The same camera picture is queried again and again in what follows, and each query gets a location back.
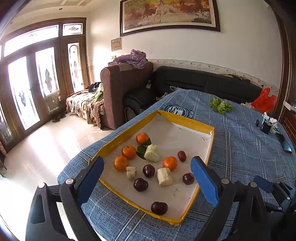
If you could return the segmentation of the dark plum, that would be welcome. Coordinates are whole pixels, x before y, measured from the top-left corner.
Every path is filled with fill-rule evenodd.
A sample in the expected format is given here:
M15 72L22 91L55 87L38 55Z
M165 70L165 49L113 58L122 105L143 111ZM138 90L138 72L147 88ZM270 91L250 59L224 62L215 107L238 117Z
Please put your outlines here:
M138 192L143 192L148 189L149 184L143 178L136 178L136 180L133 183L133 187Z
M145 177L152 178L155 174L155 168L151 164L147 164L143 167L142 172L144 173Z
M192 173L186 173L182 177L182 181L185 185L191 185L195 181L195 177Z
M168 211L168 205L165 202L156 201L151 205L151 211L156 215L164 215Z

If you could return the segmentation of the red jujube date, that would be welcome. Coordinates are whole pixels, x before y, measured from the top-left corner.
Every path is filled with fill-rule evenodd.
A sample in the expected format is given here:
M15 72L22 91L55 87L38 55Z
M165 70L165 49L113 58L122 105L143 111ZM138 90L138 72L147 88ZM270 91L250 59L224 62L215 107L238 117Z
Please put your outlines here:
M186 153L184 151L179 151L178 158L181 162L185 162L187 158Z

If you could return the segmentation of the white banana chunk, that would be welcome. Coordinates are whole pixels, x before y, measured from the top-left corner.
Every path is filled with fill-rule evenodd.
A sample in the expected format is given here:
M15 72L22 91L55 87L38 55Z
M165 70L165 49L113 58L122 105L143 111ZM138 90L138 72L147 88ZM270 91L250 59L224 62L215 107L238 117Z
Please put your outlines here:
M173 178L169 168L159 168L157 170L157 178L159 181L159 185L162 187L170 186L173 184Z

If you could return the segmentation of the short white banana piece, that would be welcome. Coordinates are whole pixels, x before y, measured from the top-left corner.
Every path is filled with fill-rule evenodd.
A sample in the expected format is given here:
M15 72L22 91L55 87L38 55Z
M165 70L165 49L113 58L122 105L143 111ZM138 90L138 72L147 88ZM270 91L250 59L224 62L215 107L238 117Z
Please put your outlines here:
M133 166L126 167L126 176L128 180L135 180L137 176L137 168Z

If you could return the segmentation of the large white banana piece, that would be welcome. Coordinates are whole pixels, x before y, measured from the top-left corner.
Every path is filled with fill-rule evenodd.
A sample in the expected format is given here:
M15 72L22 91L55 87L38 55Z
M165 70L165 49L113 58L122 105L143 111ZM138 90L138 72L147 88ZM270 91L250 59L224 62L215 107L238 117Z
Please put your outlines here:
M159 161L159 152L156 145L148 145L144 154L144 158L149 162L158 162Z

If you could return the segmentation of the small orange tangerine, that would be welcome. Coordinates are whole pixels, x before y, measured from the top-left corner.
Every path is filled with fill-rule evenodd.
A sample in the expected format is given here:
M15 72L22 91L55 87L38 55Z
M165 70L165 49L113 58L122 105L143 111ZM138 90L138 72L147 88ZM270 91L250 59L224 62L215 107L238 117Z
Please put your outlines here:
M136 136L136 142L138 143L138 145L145 144L148 139L149 139L149 136L147 133L139 133Z

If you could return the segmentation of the black smartphone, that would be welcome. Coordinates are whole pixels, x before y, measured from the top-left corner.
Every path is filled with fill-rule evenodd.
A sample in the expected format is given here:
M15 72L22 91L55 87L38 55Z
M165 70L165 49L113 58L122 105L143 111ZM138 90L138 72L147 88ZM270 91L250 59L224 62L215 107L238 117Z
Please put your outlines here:
M277 139L279 140L279 142L280 142L280 144L281 144L283 150L284 150L285 152L291 154L291 153L292 153L292 149L291 149L291 147L289 146L289 144L288 144L287 140L285 139L285 137L284 137L281 133L276 133L275 135L276 135Z

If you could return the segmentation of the black box device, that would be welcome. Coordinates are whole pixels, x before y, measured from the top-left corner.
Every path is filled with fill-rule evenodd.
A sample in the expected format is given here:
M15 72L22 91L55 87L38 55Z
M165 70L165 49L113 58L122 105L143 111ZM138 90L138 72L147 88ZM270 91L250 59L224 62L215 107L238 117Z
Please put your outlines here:
M273 126L273 118L270 117L266 112L262 115L262 123L260 130L265 134L269 134L271 127Z

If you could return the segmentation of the white green packaging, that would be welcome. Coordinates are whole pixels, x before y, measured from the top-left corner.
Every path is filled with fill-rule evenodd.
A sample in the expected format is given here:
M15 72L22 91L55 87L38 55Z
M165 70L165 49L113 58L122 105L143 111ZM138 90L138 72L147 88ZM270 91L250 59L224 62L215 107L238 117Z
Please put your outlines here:
M271 133L281 133L279 127L278 127L278 120L273 118L273 126L271 127L270 130Z

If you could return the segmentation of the yellow-rimmed white tray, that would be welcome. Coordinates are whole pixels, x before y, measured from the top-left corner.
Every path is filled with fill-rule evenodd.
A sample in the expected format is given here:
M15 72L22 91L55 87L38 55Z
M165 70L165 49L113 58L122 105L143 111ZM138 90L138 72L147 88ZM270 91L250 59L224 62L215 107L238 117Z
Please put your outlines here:
M148 182L149 187L143 192L134 189L133 181L128 180L125 172L114 168L114 159L121 155L121 149L124 146L138 146L136 136L139 133L147 133L152 144L158 147L160 161L152 163L156 170L162 168L165 157L177 157L178 151L186 153L186 161L178 161L177 168L171 171L172 185L160 186L156 175L152 178L145 177L142 169L148 161L139 156L130 160L129 165L137 168L137 178L143 178ZM212 126L184 116L156 110L99 149L97 156L104 160L104 170L99 180L131 206L171 225L179 225L185 219L200 189L197 182L185 185L182 176L191 172L191 159L194 156L199 156L204 163L208 163L214 135L215 128ZM151 205L156 201L165 202L168 205L166 214L152 213Z

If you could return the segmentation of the green lettuce leaf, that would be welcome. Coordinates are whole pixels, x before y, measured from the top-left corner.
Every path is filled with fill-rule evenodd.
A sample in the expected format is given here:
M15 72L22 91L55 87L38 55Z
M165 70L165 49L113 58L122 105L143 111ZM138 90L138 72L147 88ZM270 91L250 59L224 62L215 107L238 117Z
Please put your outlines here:
M229 102L223 101L218 97L213 97L210 100L210 107L213 111L218 112L222 115L232 110L232 105Z

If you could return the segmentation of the patterned covered bench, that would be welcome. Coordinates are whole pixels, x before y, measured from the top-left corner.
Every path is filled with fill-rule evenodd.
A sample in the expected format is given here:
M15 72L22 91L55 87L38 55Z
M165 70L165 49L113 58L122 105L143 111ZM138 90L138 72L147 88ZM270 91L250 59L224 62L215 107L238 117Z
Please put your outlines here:
M103 128L102 118L105 115L103 84L95 82L66 99L67 113L74 113L84 118L88 124Z

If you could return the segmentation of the black sofa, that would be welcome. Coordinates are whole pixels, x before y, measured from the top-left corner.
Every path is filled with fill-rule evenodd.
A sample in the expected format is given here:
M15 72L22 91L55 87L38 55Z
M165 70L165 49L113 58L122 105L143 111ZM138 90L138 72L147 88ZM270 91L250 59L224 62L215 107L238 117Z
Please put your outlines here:
M244 78L161 66L151 74L146 84L124 95L126 119L131 120L176 88L197 90L236 103L253 102L262 91Z

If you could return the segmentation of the wooden glass door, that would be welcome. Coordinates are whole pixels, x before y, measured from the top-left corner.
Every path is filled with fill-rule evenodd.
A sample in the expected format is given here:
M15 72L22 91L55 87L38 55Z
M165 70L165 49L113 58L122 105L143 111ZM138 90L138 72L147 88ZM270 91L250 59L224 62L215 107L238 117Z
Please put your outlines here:
M16 30L1 41L1 144L10 151L66 110L90 85L86 18L59 18Z

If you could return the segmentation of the framed horse painting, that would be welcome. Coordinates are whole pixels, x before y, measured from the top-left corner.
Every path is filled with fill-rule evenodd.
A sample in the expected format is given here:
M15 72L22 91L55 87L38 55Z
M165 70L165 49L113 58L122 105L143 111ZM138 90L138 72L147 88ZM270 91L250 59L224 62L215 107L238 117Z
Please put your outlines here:
M216 1L133 0L120 2L120 36L173 28L220 31Z

